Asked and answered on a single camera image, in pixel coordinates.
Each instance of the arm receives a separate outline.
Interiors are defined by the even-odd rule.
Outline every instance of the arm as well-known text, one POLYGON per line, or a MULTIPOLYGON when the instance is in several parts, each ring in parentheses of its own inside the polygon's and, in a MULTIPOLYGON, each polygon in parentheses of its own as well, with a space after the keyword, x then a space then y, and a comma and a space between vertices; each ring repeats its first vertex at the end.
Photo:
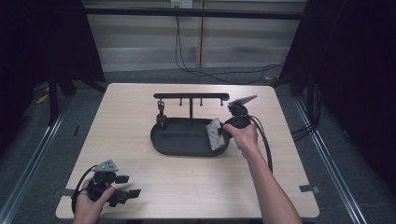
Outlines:
MULTIPOLYGON (((86 180, 82 186, 83 189, 88 187, 90 179, 86 180)), ((73 224, 95 224, 103 210, 103 205, 111 198, 116 189, 110 187, 103 192, 96 202, 91 201, 87 195, 87 190, 83 190, 77 197, 76 213, 73 224)))
POLYGON ((233 139, 247 164, 256 188, 262 212, 263 223, 302 223, 293 203, 279 186, 271 173, 258 146, 256 126, 248 125, 245 129, 236 129, 225 124, 224 129, 233 135, 233 139))

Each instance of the metal rail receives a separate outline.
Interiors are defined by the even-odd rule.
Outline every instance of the metal rail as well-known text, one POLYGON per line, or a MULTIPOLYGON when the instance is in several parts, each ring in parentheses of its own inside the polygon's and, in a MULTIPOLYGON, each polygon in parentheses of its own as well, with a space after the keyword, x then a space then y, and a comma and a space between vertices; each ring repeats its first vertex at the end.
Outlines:
POLYGON ((55 14, 77 13, 95 15, 179 16, 292 21, 299 21, 304 17, 314 17, 299 12, 238 11, 164 7, 33 7, 32 9, 37 13, 45 12, 55 14))
POLYGON ((41 139, 40 144, 38 144, 38 147, 35 150, 35 154, 33 155, 32 159, 30 159, 28 165, 26 166, 20 179, 18 180, 18 183, 15 186, 14 190, 12 190, 6 202, 3 204, 3 207, 0 210, 1 224, 11 223, 15 214, 17 213, 21 201, 24 195, 26 194, 27 190, 29 189, 33 177, 37 172, 40 163, 43 161, 44 156, 46 155, 46 152, 50 146, 50 143, 52 142, 53 137, 57 133, 59 126, 62 123, 62 120, 64 118, 64 113, 68 108, 68 106, 70 105, 70 102, 71 102, 71 97, 68 97, 64 109, 61 111, 61 114, 53 122, 53 124, 47 128, 43 138, 41 139))
MULTIPOLYGON (((306 108, 303 101, 300 98, 298 98, 296 99, 295 103, 300 112, 300 115, 304 120, 305 126, 307 127, 310 126, 311 122, 309 120, 309 117, 306 115, 306 108)), ((344 178, 341 176, 340 171, 338 170, 334 160, 332 159, 332 154, 329 152, 329 149, 327 149, 318 130, 315 129, 314 131, 311 132, 310 135, 315 143, 315 146, 317 147, 320 157, 322 158, 327 168, 327 171, 329 172, 332 182, 334 183, 338 193, 340 194, 340 197, 346 207, 346 210, 348 211, 350 217, 352 218, 353 223, 366 224, 367 223, 366 219, 364 218, 364 215, 361 211, 361 208, 359 207, 359 204, 357 203, 352 192, 349 190, 349 187, 347 186, 347 183, 345 182, 344 178)))

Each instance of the black curtain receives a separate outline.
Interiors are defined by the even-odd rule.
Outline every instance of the black curtain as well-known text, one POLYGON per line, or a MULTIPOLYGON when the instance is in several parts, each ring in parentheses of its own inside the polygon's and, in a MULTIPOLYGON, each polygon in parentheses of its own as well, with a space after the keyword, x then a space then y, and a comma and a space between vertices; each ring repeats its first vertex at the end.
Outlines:
POLYGON ((3 149, 18 129, 36 83, 52 77, 60 85, 65 80, 105 81, 105 77, 87 16, 54 9, 83 7, 80 0, 2 0, 0 4, 3 149))
POLYGON ((300 22, 280 77, 292 77, 295 95, 318 85, 326 105, 396 195, 396 2, 309 0, 305 13, 317 18, 300 22))

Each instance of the forearm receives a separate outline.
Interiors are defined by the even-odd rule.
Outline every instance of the forearm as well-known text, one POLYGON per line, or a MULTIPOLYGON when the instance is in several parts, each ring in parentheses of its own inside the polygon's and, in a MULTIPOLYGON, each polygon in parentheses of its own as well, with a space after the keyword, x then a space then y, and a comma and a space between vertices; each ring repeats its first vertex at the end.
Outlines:
POLYGON ((301 223, 289 197, 276 182, 259 150, 247 156, 247 163, 257 191, 263 223, 301 223))

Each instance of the electrical cable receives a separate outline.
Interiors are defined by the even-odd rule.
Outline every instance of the electrical cable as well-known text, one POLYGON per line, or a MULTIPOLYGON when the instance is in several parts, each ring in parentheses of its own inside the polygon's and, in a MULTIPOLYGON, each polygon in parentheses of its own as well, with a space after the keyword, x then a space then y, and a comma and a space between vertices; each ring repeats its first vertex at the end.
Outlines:
POLYGON ((294 143, 300 141, 304 137, 308 136, 311 134, 317 127, 318 123, 320 120, 320 110, 321 110, 321 104, 323 101, 323 96, 321 95, 320 91, 318 90, 318 87, 315 88, 315 114, 314 114, 314 120, 312 120, 312 123, 309 124, 308 126, 305 126, 303 128, 300 128, 296 131, 291 132, 293 135, 293 141, 294 143))
POLYGON ((301 73, 306 72, 306 61, 302 60, 297 69, 294 70, 293 72, 291 72, 288 76, 282 76, 279 77, 278 80, 276 80, 275 82, 271 83, 269 86, 271 86, 272 88, 276 88, 282 84, 288 83, 290 81, 292 81, 294 78, 297 78, 301 73))
POLYGON ((79 186, 81 185, 81 183, 82 183, 82 181, 84 180, 85 176, 87 176, 87 174, 88 174, 88 173, 91 171, 91 169, 92 169, 93 167, 95 167, 95 166, 96 166, 96 165, 94 165, 94 166, 92 166, 90 169, 88 169, 88 170, 84 173, 84 175, 82 175, 81 179, 78 181, 78 184, 77 184, 76 189, 75 189, 75 191, 74 191, 74 193, 73 193, 73 196, 72 196, 72 211, 73 211, 73 214, 75 214, 75 212, 76 212, 77 197, 78 197, 78 195, 79 195, 83 190, 85 190, 85 189, 79 190, 79 186))
POLYGON ((262 141, 264 142, 264 146, 265 146, 265 152, 267 154, 268 167, 270 168, 271 173, 273 173, 274 169, 273 169, 273 164, 272 164, 271 149, 270 149, 270 145, 268 144, 267 137, 265 136, 264 129, 262 128, 262 123, 260 122, 259 119, 257 119, 254 116, 249 116, 249 117, 250 117, 250 120, 253 121, 253 123, 256 125, 257 129, 259 130, 260 135, 262 136, 262 141))
POLYGON ((251 121, 253 121, 253 123, 256 125, 257 129, 259 130, 259 133, 262 136, 262 141, 264 142, 265 152, 267 154, 268 167, 270 168, 270 171, 272 173, 274 169, 273 169, 273 164, 272 164, 271 149, 270 149, 270 145, 268 144, 267 137, 265 136, 264 128, 262 127, 262 123, 260 122, 260 120, 258 118, 254 117, 254 116, 250 116, 247 113, 247 111, 245 111, 241 106, 234 105, 234 108, 239 109, 242 112, 242 114, 246 114, 249 117, 249 119, 251 121))
POLYGON ((191 75, 194 75, 194 76, 197 76, 197 77, 212 77, 212 78, 214 78, 216 80, 219 80, 219 81, 222 81, 222 82, 226 82, 226 83, 229 83, 229 84, 234 84, 234 85, 249 85, 249 84, 253 84, 253 83, 256 83, 256 82, 262 80, 264 71, 273 69, 275 67, 283 66, 283 64, 284 64, 284 63, 267 64, 262 69, 253 70, 253 71, 221 72, 221 73, 213 73, 213 74, 208 74, 208 73, 201 72, 201 71, 196 71, 196 70, 190 70, 186 66, 186 64, 184 63, 183 54, 182 54, 182 48, 181 48, 181 38, 180 38, 179 26, 180 26, 179 25, 179 17, 177 17, 177 41, 176 41, 176 47, 175 47, 175 61, 176 61, 176 64, 177 64, 178 68, 180 68, 182 71, 190 73, 191 75), (179 54, 180 54, 180 60, 181 60, 183 66, 181 66, 178 63, 178 61, 177 61, 177 48, 178 48, 178 51, 179 51, 179 54), (216 76, 219 76, 219 75, 227 75, 227 74, 253 74, 253 73, 261 73, 261 74, 260 74, 260 76, 258 78, 254 79, 252 81, 243 82, 243 83, 242 82, 231 82, 231 81, 216 77, 216 76))

